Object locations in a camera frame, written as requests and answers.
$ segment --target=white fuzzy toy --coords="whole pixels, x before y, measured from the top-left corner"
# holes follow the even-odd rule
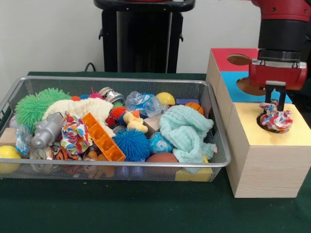
[[[102,100],[100,98],[88,98],[86,100],[80,101],[59,100],[47,109],[42,120],[45,120],[48,115],[58,112],[60,112],[64,116],[65,111],[67,110],[74,111],[81,118],[83,118],[86,114],[91,113],[103,127],[106,133],[110,137],[114,137],[115,134],[108,126],[106,126],[105,122],[112,108],[112,103]]]

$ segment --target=washcloth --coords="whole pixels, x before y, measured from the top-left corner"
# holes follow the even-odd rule
[[[70,154],[79,155],[93,145],[93,141],[88,134],[88,128],[82,119],[73,112],[66,111],[64,126],[62,128],[63,139],[60,145]]]
[[[161,119],[161,134],[174,145],[173,154],[181,163],[203,163],[204,155],[211,159],[215,144],[204,143],[214,122],[196,110],[184,106],[173,106]]]
[[[109,135],[109,137],[114,137],[116,136],[115,133],[113,133],[112,129],[106,126],[105,122],[112,108],[112,103],[100,98],[88,98],[86,100],[80,101],[59,100],[47,109],[42,120],[46,119],[48,115],[58,112],[64,116],[65,111],[67,110],[75,112],[81,118],[85,117],[88,113],[91,113]]]

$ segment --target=yellow ball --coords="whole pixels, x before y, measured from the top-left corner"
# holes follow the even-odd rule
[[[175,99],[174,97],[167,92],[161,92],[156,95],[156,97],[160,100],[162,104],[167,104],[167,105],[175,105]]]
[[[21,159],[18,151],[11,146],[0,147],[0,159]],[[20,164],[0,163],[0,174],[9,174],[16,171]]]

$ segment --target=blue square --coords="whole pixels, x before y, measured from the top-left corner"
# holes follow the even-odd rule
[[[229,95],[233,102],[264,102],[265,96],[252,96],[241,91],[236,82],[241,78],[248,77],[248,72],[221,72],[224,83],[227,86]],[[280,93],[277,91],[272,92],[271,99],[278,100]],[[286,96],[286,103],[292,103],[291,99]]]

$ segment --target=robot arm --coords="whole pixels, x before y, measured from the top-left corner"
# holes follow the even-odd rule
[[[299,90],[307,76],[301,62],[311,0],[251,0],[260,8],[258,59],[249,65],[251,85],[266,90],[266,102],[273,90],[281,93],[278,110],[284,109],[286,90]]]

